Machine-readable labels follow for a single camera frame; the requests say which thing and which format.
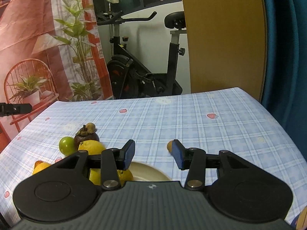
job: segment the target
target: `bike handlebar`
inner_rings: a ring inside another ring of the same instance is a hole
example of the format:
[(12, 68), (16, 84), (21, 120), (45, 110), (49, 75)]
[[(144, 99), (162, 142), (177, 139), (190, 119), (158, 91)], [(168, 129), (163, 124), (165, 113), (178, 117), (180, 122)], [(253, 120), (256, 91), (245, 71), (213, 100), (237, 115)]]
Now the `bike handlebar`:
[(106, 20), (106, 21), (97, 21), (97, 25), (108, 25), (108, 24), (113, 24), (121, 15), (123, 14), (123, 11), (117, 12), (111, 19)]
[(137, 21), (150, 21), (156, 16), (157, 12), (153, 11), (153, 13), (148, 18), (127, 18), (124, 19), (124, 22), (137, 22)]
[[(123, 11), (120, 11), (118, 13), (116, 13), (111, 19), (107, 19), (104, 21), (97, 21), (97, 25), (101, 26), (101, 25), (109, 25), (109, 24), (114, 24), (114, 22), (120, 18), (120, 16), (123, 14)], [(127, 19), (123, 19), (121, 18), (121, 23), (123, 22), (136, 22), (136, 21), (150, 21), (151, 19), (153, 19), (156, 16), (157, 12), (154, 11), (148, 18), (127, 18)]]

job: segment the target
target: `bike seat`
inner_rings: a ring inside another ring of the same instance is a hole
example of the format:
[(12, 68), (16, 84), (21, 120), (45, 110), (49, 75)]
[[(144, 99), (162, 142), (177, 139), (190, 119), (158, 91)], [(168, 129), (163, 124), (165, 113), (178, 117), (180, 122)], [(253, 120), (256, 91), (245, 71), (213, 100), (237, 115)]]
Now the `bike seat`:
[(167, 28), (177, 29), (185, 28), (185, 13), (184, 11), (178, 11), (167, 15), (164, 18), (164, 24)]

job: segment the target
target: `backdrop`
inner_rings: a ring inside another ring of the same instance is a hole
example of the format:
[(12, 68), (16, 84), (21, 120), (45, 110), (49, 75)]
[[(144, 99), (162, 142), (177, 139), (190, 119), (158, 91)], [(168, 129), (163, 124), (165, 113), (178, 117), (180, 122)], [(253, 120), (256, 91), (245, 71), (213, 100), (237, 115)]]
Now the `backdrop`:
[(56, 100), (112, 97), (92, 0), (0, 0), (0, 102), (31, 114), (1, 118), (0, 150)]

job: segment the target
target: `blue plaid tablecloth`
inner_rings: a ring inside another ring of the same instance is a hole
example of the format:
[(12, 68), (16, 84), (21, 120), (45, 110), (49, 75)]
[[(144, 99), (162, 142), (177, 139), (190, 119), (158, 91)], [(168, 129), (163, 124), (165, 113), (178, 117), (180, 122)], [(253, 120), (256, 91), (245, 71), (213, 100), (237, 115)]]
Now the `blue plaid tablecloth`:
[[(74, 136), (93, 122), (107, 148), (136, 142), (134, 161), (147, 163), (173, 180), (185, 181), (166, 144), (179, 139), (185, 147), (217, 154), (226, 149), (285, 181), (294, 199), (286, 221), (307, 205), (307, 163), (278, 122), (239, 88), (160, 98), (55, 102), (27, 125), (0, 154), (0, 211), (9, 224), (19, 221), (14, 188), (32, 174), (37, 160), (63, 157), (59, 140)], [(206, 172), (206, 184), (217, 179)]]

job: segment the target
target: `metal screw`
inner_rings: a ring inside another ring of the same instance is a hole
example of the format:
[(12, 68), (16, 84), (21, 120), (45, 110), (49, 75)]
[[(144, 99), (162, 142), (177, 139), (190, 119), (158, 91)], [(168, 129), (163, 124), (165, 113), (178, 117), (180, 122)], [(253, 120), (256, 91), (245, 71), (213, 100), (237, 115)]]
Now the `metal screw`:
[(106, 187), (106, 188), (113, 188), (113, 187), (116, 187), (118, 185), (118, 182), (115, 181), (115, 180), (106, 180), (103, 185)]
[(203, 183), (199, 180), (190, 180), (188, 181), (188, 186), (191, 188), (198, 188), (202, 185)]

